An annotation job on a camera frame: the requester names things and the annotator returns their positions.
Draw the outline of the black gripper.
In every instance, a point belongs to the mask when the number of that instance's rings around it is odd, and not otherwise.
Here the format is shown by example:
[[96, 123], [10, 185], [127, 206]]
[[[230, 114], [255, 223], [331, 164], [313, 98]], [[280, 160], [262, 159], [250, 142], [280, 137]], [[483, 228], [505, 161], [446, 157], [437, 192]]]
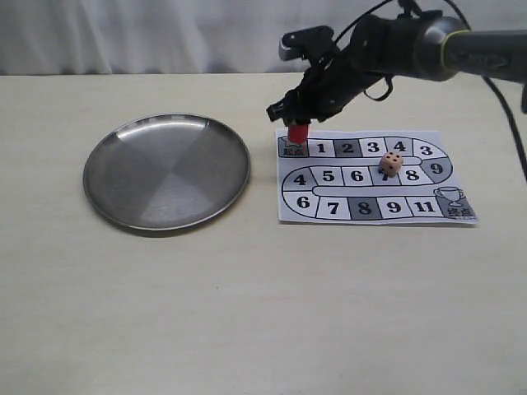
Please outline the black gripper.
[[296, 126], [323, 122], [342, 112], [351, 100], [381, 80], [386, 82], [387, 91], [376, 97], [376, 101], [387, 99], [393, 91], [391, 75], [356, 69], [351, 50], [340, 49], [335, 38], [332, 50], [309, 64], [299, 85], [266, 108], [270, 122], [281, 120]]

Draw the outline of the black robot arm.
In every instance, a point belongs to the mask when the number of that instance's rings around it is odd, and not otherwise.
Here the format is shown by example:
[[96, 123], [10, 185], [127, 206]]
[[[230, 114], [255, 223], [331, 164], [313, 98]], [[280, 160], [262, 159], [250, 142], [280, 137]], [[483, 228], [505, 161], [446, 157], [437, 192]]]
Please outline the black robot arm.
[[471, 31], [450, 16], [364, 16], [344, 48], [328, 26], [298, 30], [282, 37], [279, 57], [310, 64], [300, 84], [267, 108], [286, 126], [323, 122], [382, 79], [447, 81], [463, 72], [526, 82], [525, 31]]

